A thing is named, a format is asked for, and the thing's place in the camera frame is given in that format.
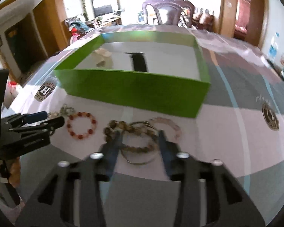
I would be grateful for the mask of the left hand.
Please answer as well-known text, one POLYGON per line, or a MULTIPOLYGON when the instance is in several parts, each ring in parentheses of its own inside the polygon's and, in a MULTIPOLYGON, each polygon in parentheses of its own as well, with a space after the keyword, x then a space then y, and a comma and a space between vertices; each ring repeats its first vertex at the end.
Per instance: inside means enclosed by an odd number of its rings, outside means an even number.
POLYGON ((13 188, 17 188, 20 185, 20 176, 21 176, 21 163, 20 157, 14 159, 14 162, 9 167, 9 183, 13 188))

